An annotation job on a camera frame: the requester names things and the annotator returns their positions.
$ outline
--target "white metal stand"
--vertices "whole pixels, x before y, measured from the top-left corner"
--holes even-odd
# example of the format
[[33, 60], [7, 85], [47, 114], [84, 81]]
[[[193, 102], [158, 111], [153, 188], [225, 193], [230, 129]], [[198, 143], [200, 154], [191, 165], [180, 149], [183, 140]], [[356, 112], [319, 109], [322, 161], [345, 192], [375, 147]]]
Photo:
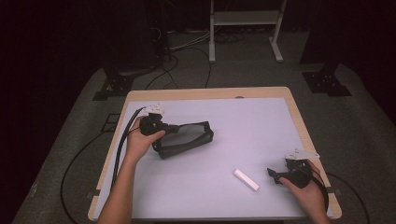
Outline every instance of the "white metal stand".
[[210, 1], [210, 40], [209, 40], [209, 61], [214, 63], [216, 61], [215, 48], [215, 26], [216, 25], [262, 25], [274, 24], [274, 36], [269, 38], [271, 48], [275, 54], [278, 63], [283, 62], [279, 47], [277, 46], [277, 37], [285, 12], [287, 0], [282, 0], [280, 10], [266, 10], [266, 11], [225, 11], [215, 12], [215, 0]]

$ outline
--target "person's left hand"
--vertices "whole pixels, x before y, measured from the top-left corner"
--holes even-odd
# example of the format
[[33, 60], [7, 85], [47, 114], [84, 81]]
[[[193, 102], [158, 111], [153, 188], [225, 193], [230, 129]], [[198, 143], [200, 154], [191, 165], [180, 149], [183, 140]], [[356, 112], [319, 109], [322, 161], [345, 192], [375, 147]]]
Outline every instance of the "person's left hand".
[[143, 117], [139, 117], [134, 122], [131, 128], [131, 132], [128, 134], [127, 150], [125, 158], [130, 158], [135, 162], [138, 162], [149, 150], [150, 145], [157, 139], [165, 135], [165, 131], [159, 131], [152, 135], [145, 136], [138, 129], [140, 120]]

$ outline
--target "hand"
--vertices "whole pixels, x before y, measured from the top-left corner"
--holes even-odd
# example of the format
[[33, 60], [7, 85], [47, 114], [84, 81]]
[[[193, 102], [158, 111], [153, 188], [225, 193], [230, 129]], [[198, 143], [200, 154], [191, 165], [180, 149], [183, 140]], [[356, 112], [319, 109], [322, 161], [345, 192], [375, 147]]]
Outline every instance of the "hand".
[[[308, 161], [308, 163], [314, 171], [314, 177], [320, 180], [320, 170], [311, 161]], [[314, 223], [330, 223], [330, 220], [326, 215], [322, 192], [314, 181], [311, 180], [303, 189], [298, 188], [284, 177], [279, 178], [279, 181], [294, 194], [300, 203], [300, 206]]]
[[165, 131], [159, 131], [149, 136], [143, 135], [139, 130], [140, 120], [142, 118], [139, 117], [136, 119], [127, 140], [125, 159], [131, 159], [136, 163], [146, 154], [153, 142], [165, 135]]

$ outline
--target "person's right hand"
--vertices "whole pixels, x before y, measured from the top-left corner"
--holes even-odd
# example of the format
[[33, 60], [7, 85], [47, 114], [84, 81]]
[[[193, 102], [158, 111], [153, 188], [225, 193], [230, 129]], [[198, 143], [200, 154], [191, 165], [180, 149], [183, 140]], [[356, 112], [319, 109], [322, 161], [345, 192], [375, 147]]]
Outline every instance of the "person's right hand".
[[[320, 170], [311, 161], [308, 161], [308, 163], [311, 165], [312, 170], [315, 171], [313, 172], [314, 177], [320, 180], [320, 176], [318, 176], [320, 175]], [[330, 223], [326, 215], [322, 192], [314, 181], [311, 180], [303, 189], [292, 184], [287, 178], [280, 177], [279, 181], [294, 194], [300, 206], [314, 223]]]

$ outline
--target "white tag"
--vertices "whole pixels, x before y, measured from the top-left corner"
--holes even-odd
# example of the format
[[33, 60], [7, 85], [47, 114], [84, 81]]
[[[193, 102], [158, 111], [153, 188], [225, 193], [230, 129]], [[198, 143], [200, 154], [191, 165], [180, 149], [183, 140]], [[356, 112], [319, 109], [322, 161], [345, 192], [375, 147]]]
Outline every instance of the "white tag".
[[307, 160], [307, 159], [317, 159], [319, 158], [319, 154], [316, 152], [308, 152], [304, 150], [295, 149], [294, 152], [285, 156], [286, 159], [300, 161], [300, 160]]
[[145, 107], [145, 111], [150, 114], [161, 114], [163, 115], [163, 109], [160, 105], [149, 105]]

